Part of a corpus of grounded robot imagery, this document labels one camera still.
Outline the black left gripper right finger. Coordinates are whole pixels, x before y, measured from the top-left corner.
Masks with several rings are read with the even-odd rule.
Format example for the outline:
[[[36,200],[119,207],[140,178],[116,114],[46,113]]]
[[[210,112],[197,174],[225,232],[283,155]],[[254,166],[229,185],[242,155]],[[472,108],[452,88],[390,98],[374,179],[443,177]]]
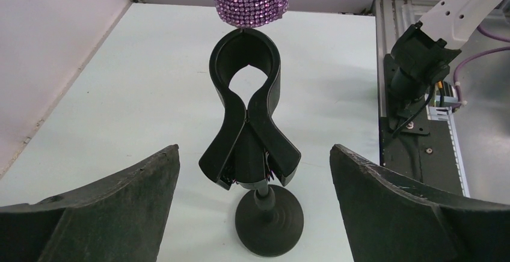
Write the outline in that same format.
[[[330,168],[355,261],[508,261],[509,206],[455,195],[343,145]]]

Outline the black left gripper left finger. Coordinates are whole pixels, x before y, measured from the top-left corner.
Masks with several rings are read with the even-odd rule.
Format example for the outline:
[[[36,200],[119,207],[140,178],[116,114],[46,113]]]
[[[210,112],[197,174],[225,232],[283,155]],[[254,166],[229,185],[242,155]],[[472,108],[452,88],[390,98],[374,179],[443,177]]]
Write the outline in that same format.
[[[179,148],[35,204],[1,208],[2,261],[156,261]]]

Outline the black round-base clip stand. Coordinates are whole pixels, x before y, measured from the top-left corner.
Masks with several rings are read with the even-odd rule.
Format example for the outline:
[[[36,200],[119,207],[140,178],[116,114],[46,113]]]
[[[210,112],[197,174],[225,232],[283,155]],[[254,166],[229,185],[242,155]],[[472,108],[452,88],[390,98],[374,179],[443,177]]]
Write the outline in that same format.
[[[246,66],[266,76],[248,103],[230,88],[235,74]],[[238,28],[215,45],[209,74],[224,106],[224,118],[199,167],[224,189],[239,184],[247,190],[235,211],[242,244],[261,257],[281,256],[301,238],[304,212],[286,189],[301,153],[272,118],[280,100],[280,53],[266,34]]]

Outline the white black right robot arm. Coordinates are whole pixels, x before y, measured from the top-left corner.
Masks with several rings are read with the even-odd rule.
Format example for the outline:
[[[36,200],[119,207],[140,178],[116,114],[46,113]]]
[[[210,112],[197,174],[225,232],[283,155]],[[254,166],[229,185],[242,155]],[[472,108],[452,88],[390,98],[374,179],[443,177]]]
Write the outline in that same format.
[[[396,40],[393,97],[415,100],[449,74],[449,64],[482,21],[503,0],[440,0]]]

